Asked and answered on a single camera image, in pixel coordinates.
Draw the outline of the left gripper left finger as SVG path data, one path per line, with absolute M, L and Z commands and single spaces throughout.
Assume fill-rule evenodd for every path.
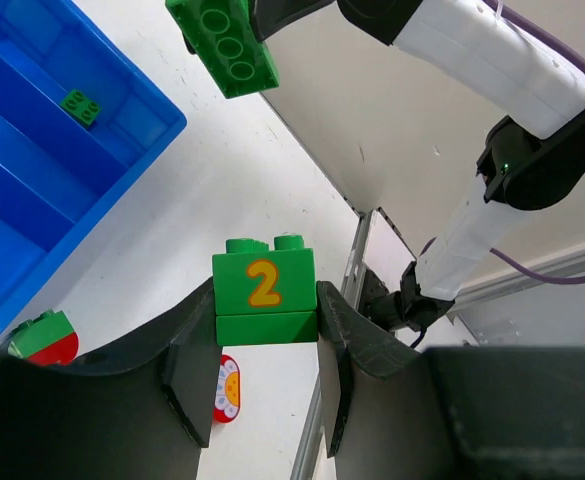
M 205 282 L 66 366 L 0 351 L 0 479 L 193 479 L 221 350 Z

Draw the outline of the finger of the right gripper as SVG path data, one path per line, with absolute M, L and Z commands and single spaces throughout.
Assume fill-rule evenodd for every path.
M 333 0 L 250 0 L 250 25 L 255 38 L 262 42 L 331 3 Z

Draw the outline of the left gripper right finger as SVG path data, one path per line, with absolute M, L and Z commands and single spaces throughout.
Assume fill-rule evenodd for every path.
M 417 352 L 338 322 L 353 393 L 341 479 L 585 479 L 585 348 Z

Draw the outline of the long green lego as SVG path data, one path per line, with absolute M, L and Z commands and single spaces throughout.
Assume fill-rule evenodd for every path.
M 250 25 L 247 1 L 170 0 L 165 6 L 225 98 L 279 86 L 270 52 Z

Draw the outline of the red green curved lego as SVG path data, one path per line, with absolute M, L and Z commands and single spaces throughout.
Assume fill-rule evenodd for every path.
M 47 310 L 16 327 L 8 342 L 8 353 L 40 366 L 68 365 L 77 356 L 79 337 L 66 314 Z

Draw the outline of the green number two lego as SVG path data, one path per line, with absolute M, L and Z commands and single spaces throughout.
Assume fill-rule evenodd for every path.
M 302 236 L 228 239 L 212 270 L 220 346 L 318 340 L 314 252 Z

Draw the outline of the small green lego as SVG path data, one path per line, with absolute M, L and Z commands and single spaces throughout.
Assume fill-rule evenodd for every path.
M 61 108 L 84 128 L 90 128 L 100 114 L 100 105 L 77 89 L 71 90 L 60 104 Z

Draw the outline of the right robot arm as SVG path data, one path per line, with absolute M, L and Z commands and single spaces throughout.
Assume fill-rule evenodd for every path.
M 497 244 L 585 174 L 585 59 L 503 1 L 252 1 L 265 97 L 360 213 L 416 257 L 365 300 L 423 334 Z

